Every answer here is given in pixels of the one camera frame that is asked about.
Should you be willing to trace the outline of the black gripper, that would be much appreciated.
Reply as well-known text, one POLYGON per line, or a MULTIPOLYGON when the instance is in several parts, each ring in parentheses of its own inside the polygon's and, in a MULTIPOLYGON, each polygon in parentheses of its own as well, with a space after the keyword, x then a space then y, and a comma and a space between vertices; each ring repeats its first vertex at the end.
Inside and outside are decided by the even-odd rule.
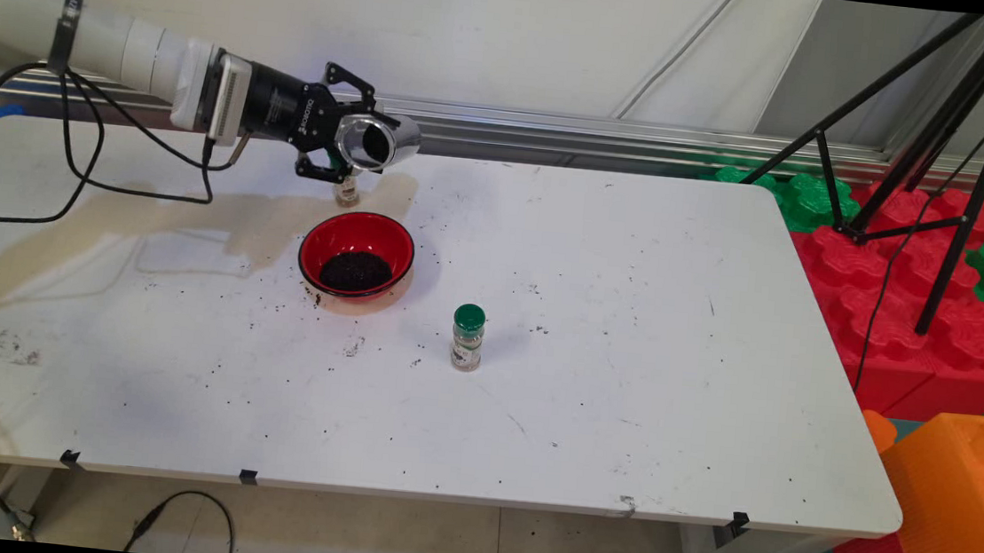
POLYGON ((327 62, 321 83, 306 83, 288 73, 255 62, 245 103, 243 130, 288 142, 298 150, 295 173, 301 178, 340 185, 356 174, 354 163, 334 145, 340 117, 335 92, 354 92, 342 105, 352 113, 371 115, 374 87, 336 62, 327 62), (328 165, 313 162, 324 153, 328 165))

